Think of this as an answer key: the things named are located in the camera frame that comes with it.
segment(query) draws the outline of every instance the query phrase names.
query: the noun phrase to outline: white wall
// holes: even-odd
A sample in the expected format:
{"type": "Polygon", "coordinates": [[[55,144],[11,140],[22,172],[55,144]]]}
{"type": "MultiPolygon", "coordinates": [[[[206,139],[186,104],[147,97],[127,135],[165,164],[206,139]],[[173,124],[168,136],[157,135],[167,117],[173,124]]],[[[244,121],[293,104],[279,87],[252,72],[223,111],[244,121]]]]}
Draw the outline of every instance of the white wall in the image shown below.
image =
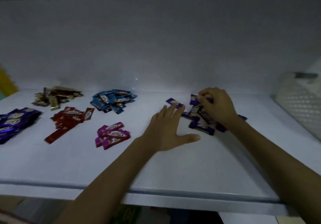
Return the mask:
{"type": "Polygon", "coordinates": [[[321,0],[0,2],[0,63],[20,88],[271,94],[321,50],[321,0]]]}

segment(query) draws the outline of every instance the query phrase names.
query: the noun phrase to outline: pile of pink candy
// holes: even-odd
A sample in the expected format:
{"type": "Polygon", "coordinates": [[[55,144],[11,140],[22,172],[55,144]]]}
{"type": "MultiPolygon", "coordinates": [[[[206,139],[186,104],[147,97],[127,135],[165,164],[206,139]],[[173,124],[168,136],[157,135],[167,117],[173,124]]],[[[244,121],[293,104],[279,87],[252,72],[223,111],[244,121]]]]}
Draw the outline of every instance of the pile of pink candy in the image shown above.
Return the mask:
{"type": "Polygon", "coordinates": [[[108,149],[120,142],[130,139],[130,133],[126,130],[122,130],[124,125],[122,122],[115,123],[113,125],[104,125],[97,130],[98,137],[95,138],[96,147],[103,146],[104,149],[108,149]]]}

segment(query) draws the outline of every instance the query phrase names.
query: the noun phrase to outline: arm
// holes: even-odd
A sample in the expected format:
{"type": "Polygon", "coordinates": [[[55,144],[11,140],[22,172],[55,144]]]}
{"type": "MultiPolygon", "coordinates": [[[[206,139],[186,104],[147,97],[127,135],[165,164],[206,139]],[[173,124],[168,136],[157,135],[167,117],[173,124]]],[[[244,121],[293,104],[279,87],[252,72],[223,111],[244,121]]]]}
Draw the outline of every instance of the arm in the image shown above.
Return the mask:
{"type": "Polygon", "coordinates": [[[197,134],[177,136],[184,107],[175,104],[155,114],[144,134],[108,166],[61,214],[55,224],[106,224],[136,175],[158,151],[198,141],[197,134]]]}
{"type": "Polygon", "coordinates": [[[293,206],[307,224],[321,223],[321,176],[241,119],[225,90],[208,88],[199,95],[206,112],[228,128],[266,171],[279,197],[293,206]],[[214,104],[203,97],[206,94],[213,97],[214,104]]]}

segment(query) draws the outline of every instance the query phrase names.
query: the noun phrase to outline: pile of blue candy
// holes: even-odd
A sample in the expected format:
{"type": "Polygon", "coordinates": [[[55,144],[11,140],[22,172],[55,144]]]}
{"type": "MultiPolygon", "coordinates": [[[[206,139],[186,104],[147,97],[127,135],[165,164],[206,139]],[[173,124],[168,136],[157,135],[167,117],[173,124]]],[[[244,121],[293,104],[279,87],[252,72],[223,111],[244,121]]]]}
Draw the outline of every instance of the pile of blue candy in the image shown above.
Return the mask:
{"type": "Polygon", "coordinates": [[[134,98],[137,96],[130,91],[112,89],[109,91],[99,92],[92,97],[92,104],[99,111],[105,113],[114,111],[117,114],[120,114],[124,111],[126,103],[134,102],[134,98]]]}
{"type": "Polygon", "coordinates": [[[32,108],[14,109],[0,115],[0,144],[6,143],[13,136],[34,124],[42,112],[32,108]]]}

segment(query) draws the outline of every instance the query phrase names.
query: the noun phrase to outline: person's right hand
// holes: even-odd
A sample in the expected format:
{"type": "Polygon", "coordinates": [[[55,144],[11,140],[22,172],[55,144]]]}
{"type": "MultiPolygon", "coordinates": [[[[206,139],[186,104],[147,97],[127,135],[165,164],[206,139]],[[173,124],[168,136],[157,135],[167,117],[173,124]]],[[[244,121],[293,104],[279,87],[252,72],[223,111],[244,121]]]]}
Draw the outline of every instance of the person's right hand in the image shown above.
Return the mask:
{"type": "Polygon", "coordinates": [[[207,88],[201,90],[198,94],[198,101],[215,121],[227,126],[229,122],[238,117],[233,102],[225,90],[221,90],[217,87],[207,88]],[[204,97],[205,95],[210,95],[213,98],[214,103],[209,103],[204,97]]]}

